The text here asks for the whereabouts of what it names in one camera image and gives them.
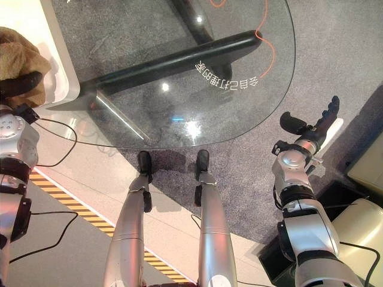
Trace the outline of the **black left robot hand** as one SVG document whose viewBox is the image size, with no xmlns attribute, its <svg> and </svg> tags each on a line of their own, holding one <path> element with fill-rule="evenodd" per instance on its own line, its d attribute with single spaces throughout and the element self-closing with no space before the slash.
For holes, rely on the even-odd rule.
<svg viewBox="0 0 383 287">
<path fill-rule="evenodd" d="M 18 96 L 32 91 L 42 81 L 43 75 L 38 71 L 21 75 L 17 78 L 1 80 L 1 103 L 11 103 Z"/>
</svg>

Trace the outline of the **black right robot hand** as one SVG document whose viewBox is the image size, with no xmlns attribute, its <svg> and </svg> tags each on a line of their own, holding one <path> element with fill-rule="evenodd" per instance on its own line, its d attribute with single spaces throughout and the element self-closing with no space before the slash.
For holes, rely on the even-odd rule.
<svg viewBox="0 0 383 287">
<path fill-rule="evenodd" d="M 299 118 L 292 117 L 290 112 L 282 114 L 279 120 L 280 126 L 294 135 L 299 135 L 301 140 L 311 141 L 319 149 L 326 140 L 327 131 L 335 122 L 339 112 L 340 100 L 337 96 L 332 97 L 328 108 L 322 112 L 321 118 L 312 126 Z"/>
</svg>

